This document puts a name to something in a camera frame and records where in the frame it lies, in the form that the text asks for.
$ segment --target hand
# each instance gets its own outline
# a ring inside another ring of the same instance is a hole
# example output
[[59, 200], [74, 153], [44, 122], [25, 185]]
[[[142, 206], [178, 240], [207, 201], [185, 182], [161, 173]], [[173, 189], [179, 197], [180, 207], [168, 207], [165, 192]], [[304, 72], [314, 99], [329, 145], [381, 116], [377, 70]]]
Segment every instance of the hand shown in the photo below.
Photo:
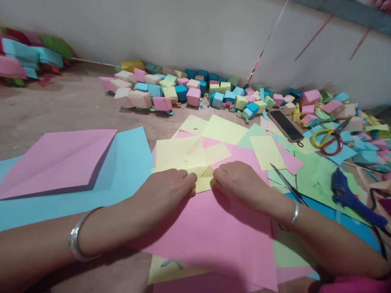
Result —
[[279, 192], [269, 187], [251, 166], [239, 161], [230, 162], [215, 169], [213, 176], [216, 179], [214, 189], [238, 199], [251, 209], [270, 215]]
[[196, 194], [197, 175], [186, 170], [170, 169], [148, 177], [140, 189], [129, 198], [139, 224], [140, 234], [152, 230], [171, 215], [186, 199]]

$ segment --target silver bangle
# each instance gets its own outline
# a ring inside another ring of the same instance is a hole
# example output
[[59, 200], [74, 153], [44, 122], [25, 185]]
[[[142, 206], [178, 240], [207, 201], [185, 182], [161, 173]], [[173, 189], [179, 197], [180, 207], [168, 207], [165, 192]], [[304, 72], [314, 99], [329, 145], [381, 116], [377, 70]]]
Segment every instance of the silver bangle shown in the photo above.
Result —
[[83, 255], [81, 253], [81, 251], [79, 250], [79, 245], [77, 243], [77, 239], [78, 239], [78, 236], [79, 236], [79, 230], [81, 228], [81, 225], [83, 225], [84, 221], [88, 218], [89, 215], [91, 215], [93, 212], [95, 212], [96, 210], [99, 210], [101, 208], [103, 208], [103, 207], [95, 208], [93, 210], [90, 210], [88, 213], [86, 213], [80, 219], [80, 221], [76, 224], [76, 226], [72, 229], [72, 231], [70, 233], [70, 240], [69, 240], [70, 250], [71, 250], [73, 256], [78, 261], [87, 262], [87, 261], [93, 260], [94, 258], [97, 258], [98, 256], [100, 256], [100, 255], [98, 255], [98, 256], [93, 256], [93, 257], [87, 257], [87, 256]]
[[295, 205], [296, 205], [296, 209], [294, 211], [294, 217], [292, 219], [292, 223], [291, 225], [294, 226], [294, 223], [296, 222], [297, 218], [299, 217], [299, 204], [297, 203], [297, 201], [294, 201]]

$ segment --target table surface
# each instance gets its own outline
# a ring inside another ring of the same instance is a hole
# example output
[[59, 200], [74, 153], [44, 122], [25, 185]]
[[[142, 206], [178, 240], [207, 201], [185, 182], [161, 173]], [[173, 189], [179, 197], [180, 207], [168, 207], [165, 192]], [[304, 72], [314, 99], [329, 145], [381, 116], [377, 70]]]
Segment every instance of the table surface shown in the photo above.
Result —
[[[23, 155], [44, 133], [87, 129], [125, 131], [143, 126], [151, 150], [156, 140], [171, 138], [188, 115], [209, 120], [219, 115], [245, 127], [260, 123], [255, 117], [250, 125], [228, 109], [195, 109], [182, 105], [174, 115], [149, 110], [119, 110], [111, 96], [102, 91], [98, 76], [113, 76], [113, 67], [76, 63], [63, 76], [41, 86], [26, 88], [0, 86], [0, 160]], [[365, 184], [356, 168], [348, 166], [358, 184]], [[152, 292], [147, 285], [152, 256], [121, 247], [89, 263], [75, 263], [58, 270], [32, 287], [30, 292]], [[279, 292], [317, 291], [316, 281], [302, 277], [279, 285]]]

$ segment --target phone screen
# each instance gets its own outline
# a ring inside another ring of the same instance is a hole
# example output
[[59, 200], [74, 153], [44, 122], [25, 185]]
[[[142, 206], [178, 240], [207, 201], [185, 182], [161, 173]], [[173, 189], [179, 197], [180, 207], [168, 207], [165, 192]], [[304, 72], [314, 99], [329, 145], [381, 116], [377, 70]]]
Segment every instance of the phone screen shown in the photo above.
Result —
[[281, 126], [292, 141], [302, 140], [304, 136], [296, 129], [286, 116], [280, 111], [269, 112], [276, 122]]

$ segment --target red scissors handle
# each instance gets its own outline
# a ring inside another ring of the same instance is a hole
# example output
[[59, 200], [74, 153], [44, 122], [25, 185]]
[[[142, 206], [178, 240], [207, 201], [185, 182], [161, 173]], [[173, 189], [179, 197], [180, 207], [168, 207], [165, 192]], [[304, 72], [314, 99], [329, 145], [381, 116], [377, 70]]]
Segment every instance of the red scissors handle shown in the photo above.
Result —
[[[337, 148], [337, 150], [336, 150], [335, 152], [333, 152], [333, 153], [328, 153], [328, 152], [326, 152], [326, 147], [328, 147], [329, 145], [331, 145], [331, 144], [332, 144], [333, 142], [335, 142], [336, 140], [338, 141], [338, 148]], [[343, 141], [342, 141], [342, 138], [341, 138], [340, 136], [334, 135], [334, 138], [333, 138], [333, 139], [329, 140], [327, 143], [325, 143], [325, 144], [323, 145], [323, 147], [321, 147], [321, 152], [322, 152], [322, 154], [324, 154], [324, 155], [333, 156], [333, 155], [336, 155], [336, 154], [338, 154], [339, 152], [341, 152], [342, 148], [343, 148]]]

